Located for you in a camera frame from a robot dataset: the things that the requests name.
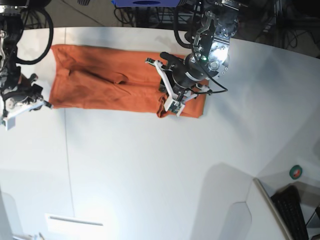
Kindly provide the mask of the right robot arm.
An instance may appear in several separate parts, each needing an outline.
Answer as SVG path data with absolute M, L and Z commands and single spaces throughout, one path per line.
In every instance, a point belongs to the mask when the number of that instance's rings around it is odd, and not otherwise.
M 2 0 L 0 2 L 0 100 L 2 110 L 7 111 L 8 104 L 28 106 L 43 100 L 43 87 L 36 84 L 38 76 L 34 73 L 26 78 L 20 65 L 35 65 L 49 52 L 54 36 L 54 25 L 45 7 L 49 0 Z M 45 50 L 34 60 L 18 57 L 18 43 L 27 26 L 31 12 L 38 12 L 48 23 L 49 37 Z

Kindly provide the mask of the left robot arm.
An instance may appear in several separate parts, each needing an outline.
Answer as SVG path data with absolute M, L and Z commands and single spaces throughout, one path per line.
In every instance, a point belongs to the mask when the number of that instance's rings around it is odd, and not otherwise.
M 192 5 L 191 26 L 183 41 L 179 35 L 179 12 Z M 174 93 L 191 91 L 203 80 L 217 81 L 229 64 L 231 38 L 237 33 L 238 0 L 194 0 L 180 5 L 173 12 L 173 32 L 177 43 L 191 51 L 185 58 L 167 52 L 160 57 Z

